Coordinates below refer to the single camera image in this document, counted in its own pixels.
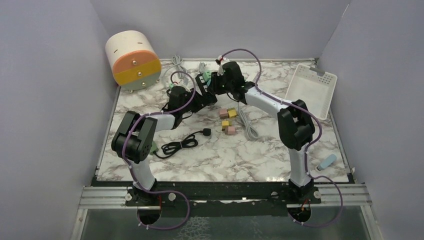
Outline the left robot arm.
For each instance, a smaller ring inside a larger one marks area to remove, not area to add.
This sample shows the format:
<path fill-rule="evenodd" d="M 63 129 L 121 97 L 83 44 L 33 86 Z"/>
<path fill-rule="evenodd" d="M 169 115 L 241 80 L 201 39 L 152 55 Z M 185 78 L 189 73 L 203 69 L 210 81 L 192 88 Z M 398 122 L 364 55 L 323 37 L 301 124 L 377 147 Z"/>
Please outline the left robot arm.
<path fill-rule="evenodd" d="M 160 193 L 157 180 L 146 160 L 156 132 L 176 129 L 186 113 L 196 113 L 218 100 L 210 92 L 174 86 L 167 91 L 168 102 L 160 112 L 140 114 L 127 111 L 115 133 L 111 149 L 127 164 L 134 193 L 144 205 L 152 205 Z"/>

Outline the pink plug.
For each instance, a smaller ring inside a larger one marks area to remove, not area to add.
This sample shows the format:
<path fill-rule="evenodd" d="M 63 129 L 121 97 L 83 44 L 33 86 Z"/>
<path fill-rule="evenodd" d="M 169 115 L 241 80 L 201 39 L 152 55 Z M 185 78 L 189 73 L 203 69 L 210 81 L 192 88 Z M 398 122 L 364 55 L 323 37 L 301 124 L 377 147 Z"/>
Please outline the pink plug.
<path fill-rule="evenodd" d="M 226 135 L 235 135 L 236 134 L 236 127 L 235 126 L 227 126 L 224 129 L 224 133 Z"/>
<path fill-rule="evenodd" d="M 229 118 L 229 113 L 228 110 L 226 108 L 221 108 L 218 110 L 218 115 L 220 119 L 227 119 Z"/>

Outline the black power strip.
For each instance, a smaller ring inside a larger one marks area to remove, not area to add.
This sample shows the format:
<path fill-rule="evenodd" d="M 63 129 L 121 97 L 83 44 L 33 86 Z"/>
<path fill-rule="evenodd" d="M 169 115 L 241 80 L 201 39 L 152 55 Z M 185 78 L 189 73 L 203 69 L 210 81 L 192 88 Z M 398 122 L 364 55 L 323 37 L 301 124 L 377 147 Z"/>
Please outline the black power strip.
<path fill-rule="evenodd" d="M 198 87 L 199 91 L 200 91 L 200 95 L 205 98 L 205 99 L 209 99 L 209 100 L 213 100 L 215 99 L 215 95 L 212 94 L 211 92 L 208 92 L 207 88 L 207 79 L 204 78 L 204 75 L 202 73 L 199 73 L 196 75 L 195 77 L 195 82 L 196 82 L 196 86 Z"/>

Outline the green power strip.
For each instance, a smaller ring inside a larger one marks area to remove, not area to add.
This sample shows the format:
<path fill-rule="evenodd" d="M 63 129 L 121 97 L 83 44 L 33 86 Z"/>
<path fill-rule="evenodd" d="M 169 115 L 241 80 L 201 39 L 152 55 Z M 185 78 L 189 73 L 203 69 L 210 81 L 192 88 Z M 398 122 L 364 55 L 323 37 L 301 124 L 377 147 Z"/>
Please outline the green power strip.
<path fill-rule="evenodd" d="M 154 141 L 152 141 L 149 154 L 154 155 L 157 151 L 158 151 L 158 146 Z"/>

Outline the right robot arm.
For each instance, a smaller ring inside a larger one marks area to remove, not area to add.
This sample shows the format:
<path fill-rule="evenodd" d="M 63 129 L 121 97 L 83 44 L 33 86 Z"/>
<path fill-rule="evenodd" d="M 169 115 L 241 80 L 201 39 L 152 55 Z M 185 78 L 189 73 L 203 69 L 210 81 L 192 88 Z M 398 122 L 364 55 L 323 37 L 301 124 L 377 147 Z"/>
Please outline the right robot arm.
<path fill-rule="evenodd" d="M 288 196 L 292 202 L 302 203 L 314 186 L 307 170 L 307 146 L 313 140 L 315 126 L 306 103 L 286 101 L 260 90 L 256 83 L 245 80 L 235 61 L 221 63 L 217 60 L 216 63 L 219 68 L 211 74 L 209 92 L 231 94 L 235 101 L 256 107 L 277 120 L 280 140 L 289 150 Z"/>

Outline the yellow plug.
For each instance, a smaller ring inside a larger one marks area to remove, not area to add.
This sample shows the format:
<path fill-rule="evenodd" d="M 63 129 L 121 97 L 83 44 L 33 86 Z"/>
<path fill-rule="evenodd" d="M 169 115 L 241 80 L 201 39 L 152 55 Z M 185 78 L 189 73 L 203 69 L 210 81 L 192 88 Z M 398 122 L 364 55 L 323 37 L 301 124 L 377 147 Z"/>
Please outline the yellow plug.
<path fill-rule="evenodd" d="M 237 117 L 237 110 L 234 107 L 228 108 L 227 109 L 227 115 L 230 119 L 236 118 Z"/>
<path fill-rule="evenodd" d="M 231 127 L 231 126 L 232 126 L 232 121 L 231 120 L 223 120 L 221 122 L 222 131 L 225 131 L 226 128 Z"/>

